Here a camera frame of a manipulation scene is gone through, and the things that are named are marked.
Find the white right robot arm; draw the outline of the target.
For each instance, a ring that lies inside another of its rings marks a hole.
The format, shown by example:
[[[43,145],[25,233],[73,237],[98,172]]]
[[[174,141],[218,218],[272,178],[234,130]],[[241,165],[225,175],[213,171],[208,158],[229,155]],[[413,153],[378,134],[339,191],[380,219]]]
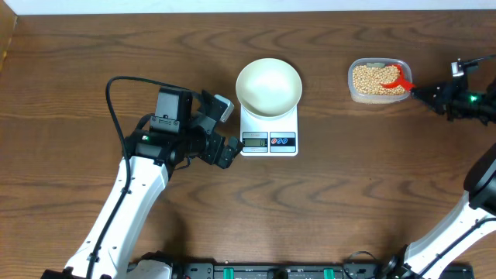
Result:
[[[467,79],[455,78],[432,87],[415,88],[412,96],[449,120],[495,121],[495,83],[483,94],[468,90]],[[495,146],[472,166],[463,194],[453,210],[421,239],[406,246],[382,268],[379,278],[439,278],[450,263],[479,239],[495,231]]]

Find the red plastic measuring scoop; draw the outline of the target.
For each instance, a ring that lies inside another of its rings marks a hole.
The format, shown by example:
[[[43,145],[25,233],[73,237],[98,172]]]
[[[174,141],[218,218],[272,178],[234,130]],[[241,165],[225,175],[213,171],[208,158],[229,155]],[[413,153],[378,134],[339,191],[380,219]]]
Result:
[[[394,64],[394,67],[398,69],[398,77],[396,78],[396,80],[388,84],[381,84],[381,86],[387,89],[392,89],[400,86],[406,91],[411,91],[415,87],[415,85],[405,78],[405,74],[404,71],[402,70],[401,65]]]

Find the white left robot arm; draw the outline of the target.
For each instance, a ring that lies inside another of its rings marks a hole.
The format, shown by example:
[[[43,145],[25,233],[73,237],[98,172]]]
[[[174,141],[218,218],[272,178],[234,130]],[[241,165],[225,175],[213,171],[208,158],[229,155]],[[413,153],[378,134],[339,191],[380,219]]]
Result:
[[[45,270],[47,278],[181,278],[181,267],[158,256],[130,264],[144,222],[173,172],[183,160],[197,157],[222,169],[242,149],[236,137],[215,132],[228,113],[198,113],[193,119],[141,118],[126,137],[126,148],[110,195],[75,255],[61,271]]]

